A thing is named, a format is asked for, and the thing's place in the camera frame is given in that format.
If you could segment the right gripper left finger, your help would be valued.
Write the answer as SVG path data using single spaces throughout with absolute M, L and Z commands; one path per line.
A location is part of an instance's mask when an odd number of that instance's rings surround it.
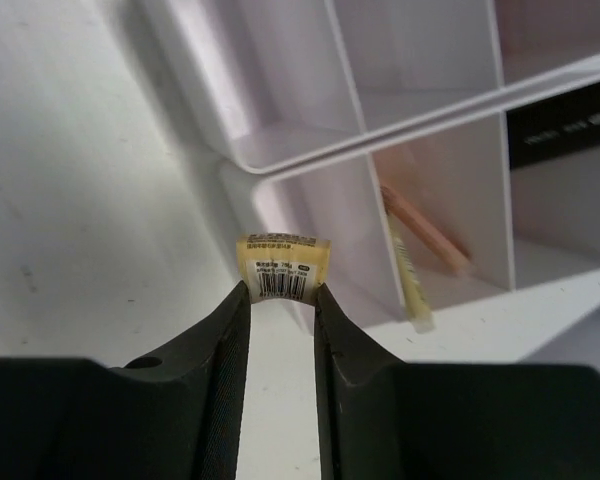
M 232 479 L 251 306 L 207 317 L 123 367 L 0 357 L 0 479 Z

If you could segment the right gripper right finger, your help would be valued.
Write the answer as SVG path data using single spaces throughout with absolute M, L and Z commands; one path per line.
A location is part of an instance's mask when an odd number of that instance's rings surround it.
M 600 479 L 600 373 L 571 364 L 409 363 L 318 289 L 325 479 Z

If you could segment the yellow highlighter pen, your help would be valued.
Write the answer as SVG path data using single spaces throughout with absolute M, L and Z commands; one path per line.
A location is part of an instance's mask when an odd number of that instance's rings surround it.
M 388 213 L 387 220 L 408 320 L 418 334 L 429 333 L 435 328 L 429 302 L 424 295 L 421 282 L 398 231 L 397 219 Z

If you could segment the orange pen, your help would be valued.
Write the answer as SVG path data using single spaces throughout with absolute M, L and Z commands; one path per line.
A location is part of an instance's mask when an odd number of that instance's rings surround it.
M 411 202 L 386 184 L 381 185 L 380 191 L 388 212 L 396 217 L 455 275 L 466 275 L 470 272 L 472 264 L 469 257 Z

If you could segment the small wooden sharpener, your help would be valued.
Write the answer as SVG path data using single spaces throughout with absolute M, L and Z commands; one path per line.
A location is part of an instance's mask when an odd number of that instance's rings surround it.
M 330 255 L 329 240 L 296 234 L 249 234 L 236 241 L 238 268 L 253 304 L 284 299 L 315 305 Z

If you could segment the green capped black marker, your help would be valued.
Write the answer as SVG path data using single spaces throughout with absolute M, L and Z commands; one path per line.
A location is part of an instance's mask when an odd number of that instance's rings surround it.
M 512 170 L 600 146 L 600 101 L 537 102 L 506 120 Z

